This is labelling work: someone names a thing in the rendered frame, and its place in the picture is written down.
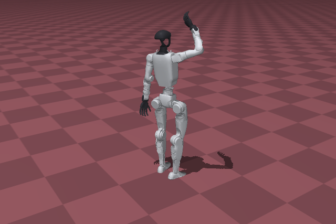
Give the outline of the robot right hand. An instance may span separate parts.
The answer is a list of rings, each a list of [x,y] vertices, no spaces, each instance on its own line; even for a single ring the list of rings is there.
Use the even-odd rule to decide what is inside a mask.
[[[186,12],[186,13],[184,14],[184,17],[183,17],[183,20],[185,21],[185,25],[186,25],[187,27],[190,28],[190,31],[192,30],[192,28],[193,28],[195,31],[198,31],[198,28],[196,27],[196,25],[193,25],[193,24],[192,24],[192,21],[191,21],[191,19],[189,18],[188,13],[189,13],[189,11]]]

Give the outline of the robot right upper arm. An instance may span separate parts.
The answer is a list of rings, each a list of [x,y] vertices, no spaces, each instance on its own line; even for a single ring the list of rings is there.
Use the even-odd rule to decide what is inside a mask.
[[[204,48],[202,46],[202,49],[197,51],[197,50],[187,50],[187,51],[184,51],[184,52],[177,52],[175,53],[171,58],[172,58],[172,61],[173,63],[179,63],[179,62],[182,62],[188,58],[192,58],[194,56],[197,56],[197,55],[200,55],[204,52]]]

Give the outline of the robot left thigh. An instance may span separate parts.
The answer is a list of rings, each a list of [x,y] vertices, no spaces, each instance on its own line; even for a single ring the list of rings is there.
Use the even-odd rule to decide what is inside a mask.
[[[155,117],[157,121],[158,131],[156,138],[158,140],[164,140],[166,138],[166,108],[160,106],[159,97],[152,100],[151,105],[155,108]]]

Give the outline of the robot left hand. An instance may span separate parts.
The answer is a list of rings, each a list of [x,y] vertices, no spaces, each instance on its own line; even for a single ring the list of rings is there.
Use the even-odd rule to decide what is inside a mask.
[[[144,95],[142,96],[142,103],[141,103],[141,105],[140,105],[140,115],[141,115],[141,113],[142,113],[142,115],[143,116],[146,116],[145,115],[145,111],[146,111],[146,114],[147,114],[147,116],[149,116],[148,115],[148,111],[147,111],[147,108],[149,108],[149,111],[151,111],[151,109],[150,109],[150,107],[149,107],[149,105],[148,105],[148,101],[149,100],[144,100]],[[141,111],[142,110],[142,111]],[[143,111],[144,110],[144,111]],[[143,112],[144,112],[144,114],[143,114]]]

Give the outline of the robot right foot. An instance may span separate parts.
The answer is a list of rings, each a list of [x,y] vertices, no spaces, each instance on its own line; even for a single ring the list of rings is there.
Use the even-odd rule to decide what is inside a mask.
[[[182,177],[182,176],[185,176],[186,173],[185,172],[180,172],[175,174],[174,172],[170,172],[169,175],[168,175],[168,179],[176,179],[176,178],[179,178],[179,177]]]

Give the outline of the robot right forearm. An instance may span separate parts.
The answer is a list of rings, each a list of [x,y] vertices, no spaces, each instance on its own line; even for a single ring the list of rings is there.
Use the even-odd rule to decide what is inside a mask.
[[[195,50],[199,51],[199,50],[202,49],[202,43],[203,43],[203,41],[201,40],[200,34],[199,34],[199,28],[198,28],[198,31],[195,31],[192,28],[191,32],[193,34],[192,36],[193,36],[193,39],[194,39]]]

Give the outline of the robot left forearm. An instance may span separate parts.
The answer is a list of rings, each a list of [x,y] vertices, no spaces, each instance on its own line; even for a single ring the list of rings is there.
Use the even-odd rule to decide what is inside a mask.
[[[143,85],[144,85],[144,90],[143,90],[143,95],[144,95],[144,100],[149,99],[149,94],[150,94],[150,86],[151,82],[146,81],[145,79],[143,80]]]

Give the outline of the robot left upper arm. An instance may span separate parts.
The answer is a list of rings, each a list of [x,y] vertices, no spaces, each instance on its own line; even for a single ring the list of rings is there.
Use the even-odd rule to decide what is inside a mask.
[[[148,82],[152,82],[154,80],[154,76],[151,75],[152,70],[153,70],[152,56],[153,54],[148,54],[146,57],[146,68],[145,68],[144,79]]]

